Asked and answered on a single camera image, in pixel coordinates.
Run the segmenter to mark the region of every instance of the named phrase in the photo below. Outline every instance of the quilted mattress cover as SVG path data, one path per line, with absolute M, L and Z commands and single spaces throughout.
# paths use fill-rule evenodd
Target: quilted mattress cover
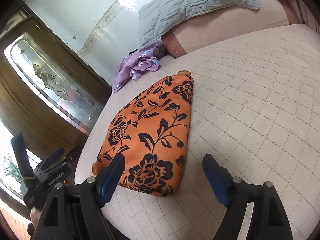
M 210 153 L 232 176 L 272 181 L 295 240 L 320 215 L 320 35 L 304 24 L 237 36 L 173 59 L 111 95 L 80 156 L 75 182 L 92 176 L 108 126 L 133 97 L 180 70 L 195 81 L 184 177 L 168 197 L 117 187 L 104 216 L 130 239 L 212 239 L 226 209 L 204 172 Z M 248 205 L 238 239 L 245 239 Z

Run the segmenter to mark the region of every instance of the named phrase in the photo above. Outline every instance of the bed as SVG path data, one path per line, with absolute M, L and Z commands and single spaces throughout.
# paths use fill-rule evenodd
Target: bed
M 195 81 L 187 162 L 177 194 L 157 198 L 117 187 L 104 216 L 130 239 L 212 239 L 226 209 L 202 171 L 210 153 L 232 176 L 270 180 L 294 240 L 307 239 L 320 215 L 320 35 L 305 24 L 247 33 L 166 56 L 161 69 L 112 94 L 84 146 L 75 182 L 92 176 L 116 112 L 160 78 L 189 70 Z M 248 205 L 238 239 L 245 239 Z
M 302 23 L 295 0 L 257 0 L 259 10 L 231 6 L 193 17 L 161 37 L 174 58 L 242 34 Z

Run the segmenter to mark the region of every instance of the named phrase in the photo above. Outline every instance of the folded orange cloth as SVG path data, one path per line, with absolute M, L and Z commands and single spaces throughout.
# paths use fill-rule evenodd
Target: folded orange cloth
M 188 71 L 162 78 L 137 95 L 112 120 L 92 173 L 121 153 L 119 185 L 155 196 L 178 190 L 190 125 L 193 79 Z

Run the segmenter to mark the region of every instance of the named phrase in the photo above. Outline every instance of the metal screw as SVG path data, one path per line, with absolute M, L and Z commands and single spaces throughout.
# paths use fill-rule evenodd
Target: metal screw
M 240 177 L 233 178 L 233 182 L 235 182 L 235 183 L 240 183 L 241 181 L 242 181 L 242 179 Z
M 271 181 L 266 181 L 266 186 L 267 187 L 273 187 L 273 183 Z
M 89 177 L 87 178 L 87 182 L 88 183 L 94 183 L 96 181 L 96 178 L 95 177 Z
M 58 182 L 56 185 L 54 185 L 55 188 L 62 188 L 63 187 L 63 183 L 62 182 Z

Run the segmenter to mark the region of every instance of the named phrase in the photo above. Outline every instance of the pillow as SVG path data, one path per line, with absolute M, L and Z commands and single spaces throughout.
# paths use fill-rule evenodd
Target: pillow
M 164 77 L 137 95 L 112 120 L 92 173 L 121 153 L 119 185 L 167 196 L 177 191 L 186 158 L 193 79 L 187 71 Z
M 231 5 L 259 9 L 256 0 L 153 0 L 139 11 L 138 49 L 149 46 L 182 21 Z
M 242 34 L 298 24 L 286 0 L 257 0 L 259 11 L 232 6 L 193 17 L 173 27 L 161 37 L 169 54 L 176 58 L 194 50 Z

